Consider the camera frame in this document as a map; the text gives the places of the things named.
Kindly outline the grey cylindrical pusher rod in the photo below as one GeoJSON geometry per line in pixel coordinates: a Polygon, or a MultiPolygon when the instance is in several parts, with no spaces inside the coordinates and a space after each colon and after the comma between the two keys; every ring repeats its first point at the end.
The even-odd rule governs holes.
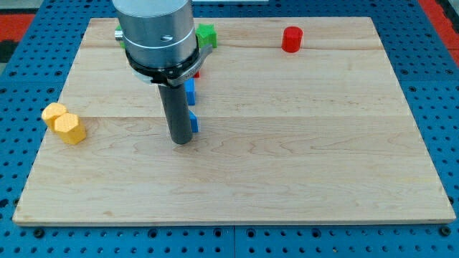
{"type": "Polygon", "coordinates": [[[192,139],[193,132],[185,86],[159,86],[158,89],[171,139],[179,145],[188,143],[192,139]]]}

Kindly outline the green block behind arm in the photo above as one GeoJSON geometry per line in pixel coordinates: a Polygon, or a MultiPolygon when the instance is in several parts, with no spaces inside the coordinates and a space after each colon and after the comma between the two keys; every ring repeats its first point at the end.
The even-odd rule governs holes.
{"type": "Polygon", "coordinates": [[[115,40],[119,43],[120,47],[122,49],[125,49],[126,46],[125,46],[124,41],[123,41],[123,30],[122,30],[121,25],[118,25],[115,28],[114,37],[115,37],[115,40]]]}

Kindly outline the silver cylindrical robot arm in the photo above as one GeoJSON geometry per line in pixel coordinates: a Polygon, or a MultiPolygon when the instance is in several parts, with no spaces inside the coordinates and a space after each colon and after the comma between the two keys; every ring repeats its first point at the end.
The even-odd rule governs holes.
{"type": "Polygon", "coordinates": [[[199,71],[213,46],[199,46],[190,0],[113,0],[119,38],[133,71],[158,85],[171,139],[192,137],[185,82],[199,71]]]}

